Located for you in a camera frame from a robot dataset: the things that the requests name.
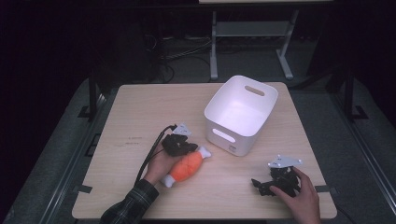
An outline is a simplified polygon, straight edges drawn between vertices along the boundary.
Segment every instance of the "wooden table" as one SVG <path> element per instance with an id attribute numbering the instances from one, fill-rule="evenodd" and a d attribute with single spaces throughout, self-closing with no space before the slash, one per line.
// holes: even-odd
<path id="1" fill-rule="evenodd" d="M 192 178 L 161 193 L 144 218 L 273 219 L 289 218 L 277 197 L 260 196 L 250 181 L 271 180 L 267 163 L 277 154 L 303 160 L 299 168 L 315 186 L 326 185 L 289 91 L 283 83 L 274 110 L 245 157 L 235 157 L 205 139 L 204 109 L 222 84 L 126 85 L 119 89 L 73 209 L 75 218 L 99 218 L 123 200 L 158 134 L 170 124 L 185 123 L 189 142 L 206 146 L 212 157 Z M 322 218 L 336 216 L 329 192 L 319 194 Z"/>

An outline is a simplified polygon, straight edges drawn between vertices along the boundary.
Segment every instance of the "bin handle hole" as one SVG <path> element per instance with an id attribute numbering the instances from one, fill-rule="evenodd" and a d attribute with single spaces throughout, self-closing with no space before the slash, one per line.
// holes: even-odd
<path id="1" fill-rule="evenodd" d="M 265 95 L 265 93 L 263 91 L 259 91 L 259 90 L 255 89 L 253 87 L 250 87 L 250 86 L 245 86 L 245 90 L 253 92 L 253 93 L 258 94 L 260 96 L 264 96 Z"/>
<path id="2" fill-rule="evenodd" d="M 231 137 L 230 135 L 228 135 L 227 133 L 223 133 L 217 129 L 213 129 L 212 131 L 213 131 L 213 133 L 217 134 L 218 136 L 227 139 L 229 142 L 235 143 L 235 139 L 233 137 Z"/>

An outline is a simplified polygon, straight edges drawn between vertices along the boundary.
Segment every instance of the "orange toy fish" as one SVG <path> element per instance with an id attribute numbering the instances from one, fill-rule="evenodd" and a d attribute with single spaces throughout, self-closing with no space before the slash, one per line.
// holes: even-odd
<path id="1" fill-rule="evenodd" d="M 188 179 L 197 172 L 204 158 L 211 156 L 212 154 L 205 147 L 199 147 L 198 150 L 189 153 L 172 167 L 169 174 L 163 178 L 163 184 L 171 188 L 175 182 Z"/>

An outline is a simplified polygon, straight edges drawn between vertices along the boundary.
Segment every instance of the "human hand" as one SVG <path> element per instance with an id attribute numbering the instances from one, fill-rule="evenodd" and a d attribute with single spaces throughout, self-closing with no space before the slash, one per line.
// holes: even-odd
<path id="1" fill-rule="evenodd" d="M 181 158 L 182 156 L 169 156 L 168 153 L 162 149 L 162 145 L 159 144 L 152 154 L 152 158 L 148 163 L 148 170 L 143 178 L 150 184 L 156 185 L 158 181 L 169 173 L 173 165 L 177 161 L 180 161 Z"/>
<path id="2" fill-rule="evenodd" d="M 288 206 L 298 223 L 318 224 L 320 223 L 319 196 L 309 176 L 295 167 L 293 170 L 301 181 L 301 191 L 296 197 L 290 197 L 275 186 L 271 186 L 270 190 Z"/>

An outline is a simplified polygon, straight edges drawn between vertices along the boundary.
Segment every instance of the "plaid sleeve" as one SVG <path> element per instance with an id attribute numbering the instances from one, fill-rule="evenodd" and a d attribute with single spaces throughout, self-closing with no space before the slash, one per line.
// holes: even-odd
<path id="1" fill-rule="evenodd" d="M 141 179 L 122 202 L 114 204 L 103 213 L 100 224 L 137 224 L 158 195 L 154 186 Z"/>

